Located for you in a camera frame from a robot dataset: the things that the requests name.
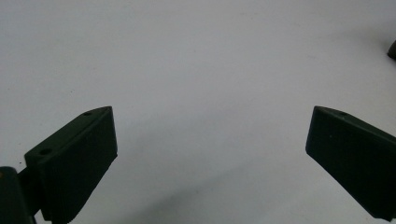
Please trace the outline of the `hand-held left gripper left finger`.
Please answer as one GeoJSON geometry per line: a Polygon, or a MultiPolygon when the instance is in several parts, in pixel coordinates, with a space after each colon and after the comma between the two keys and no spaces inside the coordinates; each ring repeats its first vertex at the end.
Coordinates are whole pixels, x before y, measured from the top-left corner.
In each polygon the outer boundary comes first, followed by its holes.
{"type": "Polygon", "coordinates": [[[82,113],[28,151],[24,158],[43,193],[44,219],[71,222],[117,156],[110,106],[82,113]]]}

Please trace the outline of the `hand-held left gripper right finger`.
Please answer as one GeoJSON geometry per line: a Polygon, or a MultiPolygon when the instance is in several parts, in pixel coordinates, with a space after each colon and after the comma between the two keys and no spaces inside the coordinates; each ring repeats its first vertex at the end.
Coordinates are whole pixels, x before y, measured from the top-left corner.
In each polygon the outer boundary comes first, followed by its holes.
{"type": "Polygon", "coordinates": [[[315,106],[305,151],[372,217],[396,219],[396,137],[346,112],[315,106]]]}

